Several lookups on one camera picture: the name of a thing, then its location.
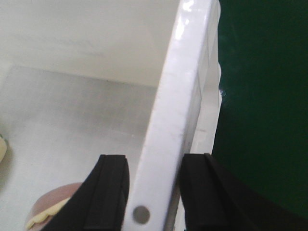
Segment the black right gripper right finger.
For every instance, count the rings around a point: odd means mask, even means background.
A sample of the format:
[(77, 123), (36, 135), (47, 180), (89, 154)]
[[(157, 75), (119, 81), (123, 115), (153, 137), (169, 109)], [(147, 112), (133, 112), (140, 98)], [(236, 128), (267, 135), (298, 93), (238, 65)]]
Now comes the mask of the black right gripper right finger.
[(185, 154), (180, 193), (188, 231), (306, 231), (308, 221), (264, 198), (210, 154)]

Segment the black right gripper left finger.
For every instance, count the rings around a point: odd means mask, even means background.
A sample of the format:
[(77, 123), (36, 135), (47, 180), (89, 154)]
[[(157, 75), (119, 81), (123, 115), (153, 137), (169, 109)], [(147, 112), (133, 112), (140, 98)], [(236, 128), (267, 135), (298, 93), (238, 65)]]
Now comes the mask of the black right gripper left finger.
[(126, 157), (101, 155), (85, 181), (43, 230), (119, 231), (128, 194)]

